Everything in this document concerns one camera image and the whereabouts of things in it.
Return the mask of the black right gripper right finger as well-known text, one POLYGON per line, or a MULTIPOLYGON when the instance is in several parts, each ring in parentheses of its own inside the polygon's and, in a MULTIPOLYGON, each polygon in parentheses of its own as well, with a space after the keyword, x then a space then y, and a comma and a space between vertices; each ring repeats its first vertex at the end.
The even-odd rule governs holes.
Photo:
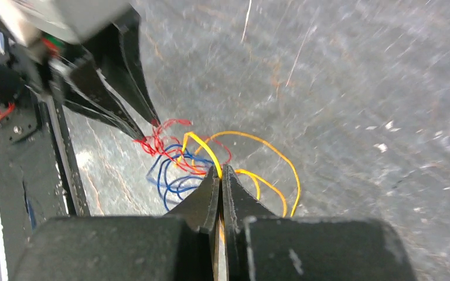
POLYGON ((223 167, 229 280, 415 280, 394 228, 371 217, 274 215, 223 167))

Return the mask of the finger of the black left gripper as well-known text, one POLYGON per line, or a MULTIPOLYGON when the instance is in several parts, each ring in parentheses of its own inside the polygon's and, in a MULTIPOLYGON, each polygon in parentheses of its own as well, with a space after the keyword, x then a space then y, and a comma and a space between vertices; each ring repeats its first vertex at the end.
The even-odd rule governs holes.
POLYGON ((64 101, 71 110, 113 126, 131 139, 144 137, 121 101, 104 85, 92 59, 65 61, 62 77, 68 88, 64 101))
POLYGON ((141 63, 140 14, 128 8, 85 43, 108 85, 153 126, 160 125, 141 63))

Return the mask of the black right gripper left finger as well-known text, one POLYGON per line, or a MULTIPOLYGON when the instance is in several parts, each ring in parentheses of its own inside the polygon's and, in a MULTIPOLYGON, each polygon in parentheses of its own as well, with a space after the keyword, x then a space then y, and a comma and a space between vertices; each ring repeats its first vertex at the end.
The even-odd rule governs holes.
POLYGON ((219 177, 162 216, 57 217, 26 244, 12 280, 216 280, 219 177))

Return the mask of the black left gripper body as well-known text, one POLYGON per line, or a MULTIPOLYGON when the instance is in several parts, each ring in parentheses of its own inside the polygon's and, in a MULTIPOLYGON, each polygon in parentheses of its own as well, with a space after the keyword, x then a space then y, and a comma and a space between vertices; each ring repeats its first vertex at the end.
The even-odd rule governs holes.
POLYGON ((92 36, 72 44, 40 33, 28 47, 18 36, 4 29, 4 35, 16 44, 13 54, 25 72, 28 85, 38 99, 45 101, 92 101, 91 88, 81 86, 82 79, 93 79, 93 55, 88 50, 92 36))

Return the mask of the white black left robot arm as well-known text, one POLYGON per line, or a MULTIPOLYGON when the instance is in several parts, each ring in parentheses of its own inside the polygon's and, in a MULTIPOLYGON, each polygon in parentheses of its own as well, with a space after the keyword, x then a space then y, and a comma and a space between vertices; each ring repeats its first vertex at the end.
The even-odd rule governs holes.
POLYGON ((142 140, 127 106, 152 126, 161 121, 141 64, 140 21, 130 1, 0 1, 0 104, 51 98, 142 140))

